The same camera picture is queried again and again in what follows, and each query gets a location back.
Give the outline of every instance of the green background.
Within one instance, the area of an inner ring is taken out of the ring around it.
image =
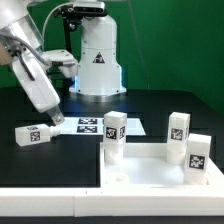
[[[48,13],[65,2],[29,8],[40,30]],[[118,25],[117,61],[125,87],[189,91],[224,116],[223,0],[130,0],[106,6]],[[77,59],[80,33],[80,28],[72,33]],[[61,18],[50,19],[45,37],[45,50],[65,48]],[[1,67],[0,87],[16,85],[15,76]]]

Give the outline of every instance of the qr-like marker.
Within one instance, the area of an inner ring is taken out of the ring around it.
[[[183,130],[172,128],[171,129],[171,139],[182,141],[183,138]]]
[[[78,126],[77,133],[97,133],[97,126]]]
[[[97,124],[96,118],[80,118],[79,124]]]
[[[31,142],[38,142],[40,141],[40,132],[31,132],[30,133],[30,141]]]
[[[120,129],[120,139],[124,138],[124,136],[125,136],[125,126]]]
[[[115,128],[106,128],[106,138],[116,140],[117,139],[117,129]]]
[[[205,157],[198,155],[190,155],[189,167],[199,170],[204,170]]]

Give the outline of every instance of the warning label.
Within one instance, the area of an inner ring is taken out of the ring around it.
[[[96,58],[94,59],[93,63],[97,63],[97,64],[105,64],[105,61],[103,59],[102,54],[99,52],[98,55],[96,56]]]

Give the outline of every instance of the white cube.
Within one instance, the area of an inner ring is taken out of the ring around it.
[[[211,136],[190,134],[185,159],[184,183],[205,184]]]
[[[169,117],[167,135],[167,162],[184,163],[190,125],[190,114],[174,112]]]
[[[167,141],[185,142],[188,138],[190,114],[174,112],[169,117]]]
[[[127,114],[111,111],[104,115],[105,162],[119,164],[126,143]]]

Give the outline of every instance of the black cable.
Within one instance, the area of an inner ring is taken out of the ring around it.
[[[27,75],[29,76],[29,78],[32,80],[32,81],[35,81],[35,78],[33,77],[33,75],[31,74],[29,68],[27,67],[25,61],[23,60],[23,56],[21,54],[21,51],[16,51],[15,52],[16,56],[18,57],[21,65],[23,66],[23,68],[25,69]]]
[[[63,18],[63,26],[64,26],[64,36],[65,36],[66,50],[68,52],[72,53],[72,44],[71,44],[69,24],[68,24],[68,20],[66,18]]]
[[[46,66],[51,66],[51,62],[47,62],[45,61],[37,52],[35,49],[33,49],[28,43],[26,43],[26,41],[22,40],[21,38],[17,37],[17,36],[13,36],[11,34],[5,33],[0,31],[0,36],[5,37],[5,38],[9,38],[12,40],[15,40],[17,42],[19,42],[20,44],[23,44],[24,46],[26,46],[26,48],[28,48],[30,50],[30,52],[37,58],[38,61],[40,61],[42,64],[46,65]]]

